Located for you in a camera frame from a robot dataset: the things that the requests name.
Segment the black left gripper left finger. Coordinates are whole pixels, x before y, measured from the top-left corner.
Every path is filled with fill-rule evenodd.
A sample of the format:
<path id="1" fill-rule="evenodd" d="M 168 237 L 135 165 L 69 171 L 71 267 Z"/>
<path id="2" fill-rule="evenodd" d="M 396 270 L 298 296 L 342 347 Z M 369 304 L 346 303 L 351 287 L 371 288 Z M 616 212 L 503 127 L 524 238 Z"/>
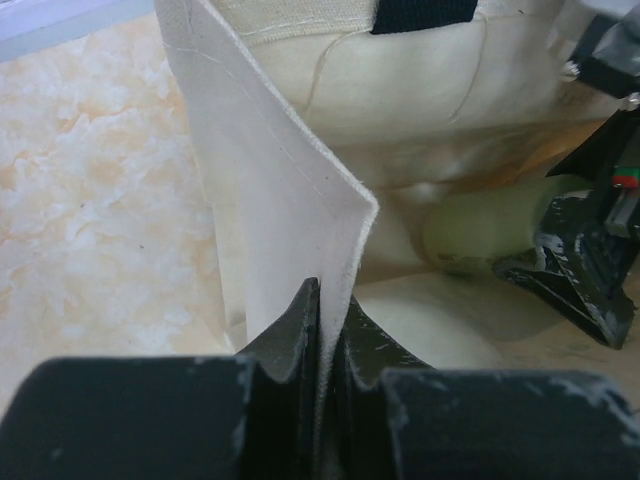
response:
<path id="1" fill-rule="evenodd" d="M 5 479 L 307 479 L 320 287 L 232 356 L 54 358 L 1 421 Z"/>

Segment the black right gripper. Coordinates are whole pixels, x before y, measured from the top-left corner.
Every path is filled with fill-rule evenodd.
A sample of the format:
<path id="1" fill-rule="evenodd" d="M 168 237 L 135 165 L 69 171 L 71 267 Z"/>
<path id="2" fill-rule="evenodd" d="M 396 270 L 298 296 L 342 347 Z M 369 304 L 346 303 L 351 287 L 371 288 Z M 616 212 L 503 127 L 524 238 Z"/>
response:
<path id="1" fill-rule="evenodd" d="M 492 270 L 599 344 L 620 349 L 635 315 L 623 283 L 639 254 L 639 4 L 567 1 L 549 42 L 564 77 L 621 106 L 550 172 L 579 176 L 592 183 L 590 192 L 554 198 L 534 246 Z"/>

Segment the green bottle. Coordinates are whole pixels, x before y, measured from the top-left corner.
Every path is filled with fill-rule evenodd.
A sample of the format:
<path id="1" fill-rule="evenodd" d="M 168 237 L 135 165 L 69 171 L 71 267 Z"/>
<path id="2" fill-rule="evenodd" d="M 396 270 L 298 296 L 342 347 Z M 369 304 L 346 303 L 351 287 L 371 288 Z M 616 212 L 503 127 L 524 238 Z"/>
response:
<path id="1" fill-rule="evenodd" d="M 495 262 L 535 247 L 554 198 L 591 188 L 578 176 L 559 175 L 446 197 L 428 212 L 422 230 L 426 256 L 441 271 L 490 274 Z"/>

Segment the beige canvas tote bag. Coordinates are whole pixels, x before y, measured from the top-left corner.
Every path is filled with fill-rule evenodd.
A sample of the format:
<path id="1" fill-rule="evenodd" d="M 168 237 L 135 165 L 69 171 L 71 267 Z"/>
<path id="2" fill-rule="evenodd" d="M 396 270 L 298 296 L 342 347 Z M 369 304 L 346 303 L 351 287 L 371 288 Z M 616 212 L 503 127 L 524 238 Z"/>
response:
<path id="1" fill-rule="evenodd" d="M 213 209 L 218 333 L 244 347 L 303 279 L 324 337 L 350 296 L 437 368 L 593 370 L 639 382 L 639 336 L 597 344 L 533 296 L 435 271 L 421 233 L 449 193 L 541 175 L 616 109 L 559 77 L 559 1 L 476 1 L 376 35 L 376 1 L 159 1 Z"/>

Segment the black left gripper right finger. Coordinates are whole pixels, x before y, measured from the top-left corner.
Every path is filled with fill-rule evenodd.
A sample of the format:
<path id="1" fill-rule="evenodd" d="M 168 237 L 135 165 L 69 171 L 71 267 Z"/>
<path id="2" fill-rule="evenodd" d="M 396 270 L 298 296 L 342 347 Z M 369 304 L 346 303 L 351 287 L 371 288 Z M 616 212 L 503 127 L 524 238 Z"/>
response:
<path id="1" fill-rule="evenodd" d="M 349 306 L 334 356 L 349 479 L 635 479 L 639 423 L 580 371 L 438 370 Z"/>

